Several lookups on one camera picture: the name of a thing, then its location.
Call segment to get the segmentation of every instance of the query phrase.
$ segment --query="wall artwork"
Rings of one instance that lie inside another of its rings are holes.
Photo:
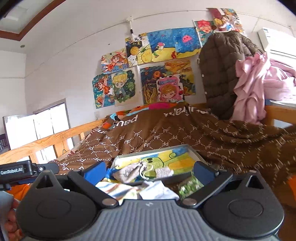
[[[230,8],[208,8],[219,31],[235,30],[247,36],[237,13]]]
[[[126,52],[130,67],[151,62],[152,51],[147,33],[138,35],[134,40],[126,38]]]
[[[158,98],[162,102],[183,100],[183,85],[179,81],[180,74],[159,78],[156,81]]]
[[[136,87],[135,74],[131,69],[111,74],[115,106],[139,101],[139,87]]]
[[[101,61],[103,74],[111,74],[129,67],[126,48],[103,55]]]
[[[201,47],[203,47],[209,36],[211,36],[215,32],[217,27],[214,24],[214,21],[199,20],[193,22],[196,27],[198,37],[200,39],[200,45]]]
[[[150,32],[147,35],[151,45],[153,62],[166,61],[177,57],[172,29]]]
[[[185,58],[200,52],[201,46],[195,28],[173,28],[177,58]]]
[[[140,69],[144,104],[151,104],[159,101],[156,81],[160,77],[165,77],[166,72],[167,70],[164,66],[153,66]]]
[[[183,85],[184,95],[195,95],[194,75],[190,60],[176,60],[165,63],[166,75],[179,75],[179,81]]]
[[[97,75],[93,79],[92,85],[97,109],[115,104],[110,74]]]

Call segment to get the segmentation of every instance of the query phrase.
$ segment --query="white wall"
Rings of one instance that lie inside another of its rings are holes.
[[[25,54],[0,51],[0,134],[5,132],[3,116],[27,114],[25,63]]]
[[[129,35],[128,24],[120,22],[132,15],[136,18],[133,22],[136,34],[166,28],[193,27],[192,19],[212,19],[205,11],[206,7],[228,7],[255,15],[239,14],[239,17],[247,35],[258,45],[260,41],[257,31],[262,27],[288,34],[292,34],[292,31],[256,16],[296,28],[296,17],[277,0],[86,0],[86,7],[80,13],[56,26],[27,54],[25,93],[28,113],[66,98],[70,124],[74,127],[93,121],[94,112],[97,111],[102,118],[114,111],[132,108],[112,106],[96,109],[92,92],[91,81],[100,74],[101,56],[124,47],[124,38]],[[163,13],[187,9],[190,11]],[[204,102],[205,96],[196,58],[194,56],[191,60],[197,95],[191,96],[190,102],[198,103]]]

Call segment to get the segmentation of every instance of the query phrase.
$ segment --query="pink garment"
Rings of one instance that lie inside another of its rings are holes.
[[[231,120],[260,124],[265,118],[265,99],[291,98],[295,86],[296,70],[270,59],[267,53],[256,53],[235,64],[237,82],[234,93],[237,99]]]

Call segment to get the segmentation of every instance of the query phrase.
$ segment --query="down jacket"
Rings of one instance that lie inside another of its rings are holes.
[[[239,32],[221,32],[211,35],[200,52],[200,70],[207,98],[207,105],[221,120],[230,119],[238,82],[235,62],[263,53],[250,39]]]

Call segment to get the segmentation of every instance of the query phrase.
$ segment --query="white air conditioner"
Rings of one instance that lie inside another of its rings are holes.
[[[296,38],[293,36],[270,28],[260,29],[258,35],[266,52],[296,59]]]

